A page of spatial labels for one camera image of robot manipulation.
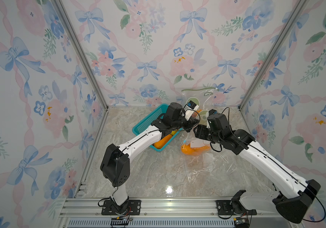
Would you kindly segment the clear zip-top bag green print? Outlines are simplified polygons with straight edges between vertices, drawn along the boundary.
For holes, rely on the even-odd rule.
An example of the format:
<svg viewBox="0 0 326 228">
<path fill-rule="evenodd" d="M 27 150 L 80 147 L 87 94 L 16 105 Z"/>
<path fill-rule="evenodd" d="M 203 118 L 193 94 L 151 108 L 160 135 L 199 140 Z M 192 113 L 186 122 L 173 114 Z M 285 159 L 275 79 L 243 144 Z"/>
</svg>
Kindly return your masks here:
<svg viewBox="0 0 326 228">
<path fill-rule="evenodd" d="M 201 117 L 201 124 L 203 124 L 207 117 L 209 116 L 209 111 L 215 106 L 220 105 L 219 95 L 216 88 L 213 87 L 203 87 L 199 89 L 185 89 L 182 91 L 182 101 L 181 104 L 185 106 L 188 102 L 193 101 L 199 107 L 197 112 Z"/>
</svg>

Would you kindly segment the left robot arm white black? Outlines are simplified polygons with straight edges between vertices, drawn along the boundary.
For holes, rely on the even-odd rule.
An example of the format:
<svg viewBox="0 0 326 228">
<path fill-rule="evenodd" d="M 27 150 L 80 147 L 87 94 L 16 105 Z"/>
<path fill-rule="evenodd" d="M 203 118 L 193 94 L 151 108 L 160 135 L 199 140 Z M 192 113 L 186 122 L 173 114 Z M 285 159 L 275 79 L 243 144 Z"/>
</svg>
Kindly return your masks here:
<svg viewBox="0 0 326 228">
<path fill-rule="evenodd" d="M 121 209 L 129 202 L 125 183 L 130 176 L 130 162 L 173 131 L 190 132 L 201 120 L 198 109 L 199 105 L 193 101 L 185 106 L 173 102 L 165 111 L 154 114 L 147 127 L 133 139 L 118 146 L 111 144 L 106 148 L 100 170 L 116 188 L 109 198 L 115 207 Z"/>
</svg>

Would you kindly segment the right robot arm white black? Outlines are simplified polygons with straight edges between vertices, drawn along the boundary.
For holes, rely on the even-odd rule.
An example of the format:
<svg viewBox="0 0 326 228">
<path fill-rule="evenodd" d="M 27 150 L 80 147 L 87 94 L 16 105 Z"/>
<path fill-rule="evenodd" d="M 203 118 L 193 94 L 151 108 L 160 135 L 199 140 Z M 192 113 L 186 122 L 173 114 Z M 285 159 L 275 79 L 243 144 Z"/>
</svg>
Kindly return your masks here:
<svg viewBox="0 0 326 228">
<path fill-rule="evenodd" d="M 193 129 L 196 138 L 218 143 L 226 150 L 245 159 L 278 189 L 274 196 L 265 197 L 243 192 L 239 201 L 248 210 L 276 210 L 286 220 L 300 224 L 317 199 L 320 183 L 306 180 L 291 171 L 267 152 L 260 143 L 243 129 L 233 130 L 226 115 L 214 112 L 207 117 L 207 124 L 199 124 Z"/>
</svg>

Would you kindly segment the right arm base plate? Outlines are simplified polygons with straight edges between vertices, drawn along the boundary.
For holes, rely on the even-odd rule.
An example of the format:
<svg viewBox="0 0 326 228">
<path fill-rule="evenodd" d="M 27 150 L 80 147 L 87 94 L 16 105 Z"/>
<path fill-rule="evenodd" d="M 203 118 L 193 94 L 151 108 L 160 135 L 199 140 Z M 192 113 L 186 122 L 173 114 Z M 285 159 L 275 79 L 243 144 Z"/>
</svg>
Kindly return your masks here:
<svg viewBox="0 0 326 228">
<path fill-rule="evenodd" d="M 220 216 L 242 216 L 244 213 L 248 213 L 250 216 L 251 215 L 257 215 L 256 210 L 247 210 L 245 209 L 241 203 L 237 201 L 232 201 L 232 200 L 216 200 L 216 208 L 218 210 L 218 214 Z"/>
</svg>

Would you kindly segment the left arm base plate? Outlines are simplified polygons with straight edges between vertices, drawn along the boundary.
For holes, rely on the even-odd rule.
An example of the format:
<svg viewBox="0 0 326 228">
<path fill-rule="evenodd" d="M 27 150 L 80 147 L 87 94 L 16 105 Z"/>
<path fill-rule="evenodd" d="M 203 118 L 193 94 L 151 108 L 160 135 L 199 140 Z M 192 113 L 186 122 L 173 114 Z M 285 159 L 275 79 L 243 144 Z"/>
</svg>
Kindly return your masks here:
<svg viewBox="0 0 326 228">
<path fill-rule="evenodd" d="M 104 201 L 101 214 L 104 216 L 125 216 L 125 215 L 140 215 L 141 200 L 127 199 L 122 205 L 117 205 L 112 199 Z"/>
</svg>

